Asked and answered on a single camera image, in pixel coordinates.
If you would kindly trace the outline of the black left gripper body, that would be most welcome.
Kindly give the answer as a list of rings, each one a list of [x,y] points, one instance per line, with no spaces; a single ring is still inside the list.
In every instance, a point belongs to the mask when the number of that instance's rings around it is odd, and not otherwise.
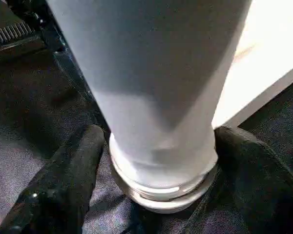
[[[7,0],[21,22],[0,28],[0,51],[40,39],[74,88],[94,108],[95,120],[105,133],[110,128],[45,0]]]

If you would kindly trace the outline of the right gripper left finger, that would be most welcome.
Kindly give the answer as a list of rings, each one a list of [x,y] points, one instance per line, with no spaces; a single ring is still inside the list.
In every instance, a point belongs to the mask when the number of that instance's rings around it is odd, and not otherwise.
[[[20,193],[0,234],[82,233],[104,146],[97,125],[72,134]]]

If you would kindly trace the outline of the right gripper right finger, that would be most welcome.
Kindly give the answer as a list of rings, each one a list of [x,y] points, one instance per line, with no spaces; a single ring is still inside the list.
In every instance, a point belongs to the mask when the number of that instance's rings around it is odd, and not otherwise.
[[[240,128],[215,130],[213,183],[187,234],[293,234],[293,173],[264,142]]]

